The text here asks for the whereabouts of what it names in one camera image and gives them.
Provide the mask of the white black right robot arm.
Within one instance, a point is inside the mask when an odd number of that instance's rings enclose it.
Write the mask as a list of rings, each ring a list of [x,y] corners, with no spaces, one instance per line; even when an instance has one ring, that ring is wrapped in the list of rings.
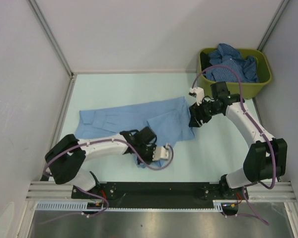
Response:
[[[262,183],[271,179],[272,189],[276,179],[286,173],[288,145],[282,138],[277,139],[251,115],[241,94],[231,94],[225,82],[211,85],[212,97],[206,100],[204,90],[193,87],[189,95],[196,102],[190,106],[190,127],[201,127],[213,116],[226,116],[238,129],[248,145],[248,152],[242,167],[235,172],[221,176],[219,193],[231,199],[237,189]]]

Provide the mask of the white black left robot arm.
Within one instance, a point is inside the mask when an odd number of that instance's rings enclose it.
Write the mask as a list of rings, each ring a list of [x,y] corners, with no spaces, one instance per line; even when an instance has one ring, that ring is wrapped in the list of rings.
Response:
[[[52,177],[57,185],[70,183],[81,188],[87,197],[95,198],[100,192],[99,182],[93,172],[82,168],[84,162],[109,155],[135,154],[149,164],[156,141],[156,134],[148,126],[97,139],[77,139],[68,134],[45,155],[50,171],[46,176]]]

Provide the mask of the light blue long sleeve shirt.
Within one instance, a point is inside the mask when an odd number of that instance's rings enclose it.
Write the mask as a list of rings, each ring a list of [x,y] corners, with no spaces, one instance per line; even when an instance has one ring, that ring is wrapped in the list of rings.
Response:
[[[141,130],[150,127],[156,134],[157,146],[195,138],[189,127],[189,105],[184,97],[148,102],[122,107],[79,112],[75,131],[77,139],[109,137],[122,131]]]

